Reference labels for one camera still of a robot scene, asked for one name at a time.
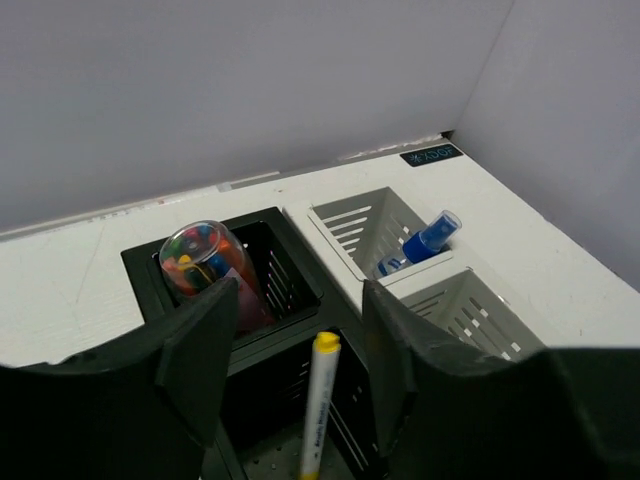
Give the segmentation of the dark logo sticker right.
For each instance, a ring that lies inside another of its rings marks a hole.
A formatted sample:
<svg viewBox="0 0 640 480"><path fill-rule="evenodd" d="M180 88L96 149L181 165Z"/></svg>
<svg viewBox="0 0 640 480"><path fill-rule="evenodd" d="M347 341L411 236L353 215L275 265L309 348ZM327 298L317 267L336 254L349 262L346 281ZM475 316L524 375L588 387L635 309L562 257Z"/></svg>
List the dark logo sticker right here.
<svg viewBox="0 0 640 480"><path fill-rule="evenodd" d="M420 167L463 156L464 153L451 143L401 153L400 157L411 167Z"/></svg>

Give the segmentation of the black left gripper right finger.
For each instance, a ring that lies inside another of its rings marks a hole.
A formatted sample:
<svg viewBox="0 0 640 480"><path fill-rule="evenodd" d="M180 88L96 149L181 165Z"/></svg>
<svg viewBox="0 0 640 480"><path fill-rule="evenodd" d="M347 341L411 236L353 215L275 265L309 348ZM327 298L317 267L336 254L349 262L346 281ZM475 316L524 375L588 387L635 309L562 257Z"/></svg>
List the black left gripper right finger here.
<svg viewBox="0 0 640 480"><path fill-rule="evenodd" d="M635 479L639 353L545 348L510 362L375 281L362 321L378 446L393 479Z"/></svg>

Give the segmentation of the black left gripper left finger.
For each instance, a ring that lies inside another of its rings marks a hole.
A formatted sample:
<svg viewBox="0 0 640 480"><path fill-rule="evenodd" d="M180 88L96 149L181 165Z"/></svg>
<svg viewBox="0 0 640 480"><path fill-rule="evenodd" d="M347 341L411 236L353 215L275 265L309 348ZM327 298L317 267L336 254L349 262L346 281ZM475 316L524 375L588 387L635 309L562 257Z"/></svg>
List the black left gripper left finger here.
<svg viewBox="0 0 640 480"><path fill-rule="evenodd" d="M238 284L221 280L61 363L3 367L2 477L199 478L238 317Z"/></svg>

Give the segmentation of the black slotted organizer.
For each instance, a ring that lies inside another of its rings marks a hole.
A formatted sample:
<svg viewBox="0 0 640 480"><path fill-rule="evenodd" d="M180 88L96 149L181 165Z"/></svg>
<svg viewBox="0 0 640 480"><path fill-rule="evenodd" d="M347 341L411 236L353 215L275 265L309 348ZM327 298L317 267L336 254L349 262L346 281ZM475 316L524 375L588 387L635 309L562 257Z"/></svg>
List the black slotted organizer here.
<svg viewBox="0 0 640 480"><path fill-rule="evenodd" d="M274 324L235 340L204 479L299 474L312 341L341 337L321 458L323 479L385 479L359 317L276 207L228 219L248 250Z"/></svg>

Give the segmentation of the blue capped spray bottle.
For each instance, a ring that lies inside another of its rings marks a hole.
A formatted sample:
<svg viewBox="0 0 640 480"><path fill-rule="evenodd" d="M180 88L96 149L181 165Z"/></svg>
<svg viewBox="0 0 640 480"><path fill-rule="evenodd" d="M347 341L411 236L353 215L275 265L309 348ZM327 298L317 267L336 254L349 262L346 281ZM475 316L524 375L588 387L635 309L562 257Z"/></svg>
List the blue capped spray bottle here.
<svg viewBox="0 0 640 480"><path fill-rule="evenodd" d="M399 249L382 257L372 270L376 280L435 257L449 248L451 239L462 228L461 220L451 211L443 210L423 230L413 234Z"/></svg>

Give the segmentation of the clear tube of markers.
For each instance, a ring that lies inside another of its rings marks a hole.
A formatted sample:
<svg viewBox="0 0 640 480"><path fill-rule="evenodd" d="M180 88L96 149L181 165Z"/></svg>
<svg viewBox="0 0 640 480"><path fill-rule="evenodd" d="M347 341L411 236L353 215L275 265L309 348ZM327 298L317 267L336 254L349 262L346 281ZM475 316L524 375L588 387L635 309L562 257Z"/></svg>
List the clear tube of markers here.
<svg viewBox="0 0 640 480"><path fill-rule="evenodd" d="M179 302L195 297L218 280L236 280L238 336L275 323L246 248L224 224L204 220L182 227L164 242L158 262L167 287Z"/></svg>

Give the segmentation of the yellow capped marker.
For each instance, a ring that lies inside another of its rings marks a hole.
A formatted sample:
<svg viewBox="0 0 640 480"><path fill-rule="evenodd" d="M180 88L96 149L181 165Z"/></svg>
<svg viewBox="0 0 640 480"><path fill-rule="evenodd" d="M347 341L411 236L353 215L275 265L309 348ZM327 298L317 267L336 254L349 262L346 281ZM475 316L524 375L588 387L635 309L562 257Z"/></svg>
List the yellow capped marker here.
<svg viewBox="0 0 640 480"><path fill-rule="evenodd" d="M312 344L300 479L317 479L319 476L340 350L340 337L329 331L319 332Z"/></svg>

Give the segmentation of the white slotted organizer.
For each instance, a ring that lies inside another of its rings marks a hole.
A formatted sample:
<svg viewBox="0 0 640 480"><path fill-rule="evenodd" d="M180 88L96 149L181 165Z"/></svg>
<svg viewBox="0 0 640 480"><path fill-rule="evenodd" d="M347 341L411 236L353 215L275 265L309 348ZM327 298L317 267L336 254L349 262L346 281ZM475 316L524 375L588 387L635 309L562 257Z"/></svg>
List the white slotted organizer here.
<svg viewBox="0 0 640 480"><path fill-rule="evenodd" d="M536 313L462 241L413 262L423 251L420 232L449 226L449 215L390 187L301 200L284 213L356 310L364 282L377 281L423 320L486 353L519 361L543 348Z"/></svg>

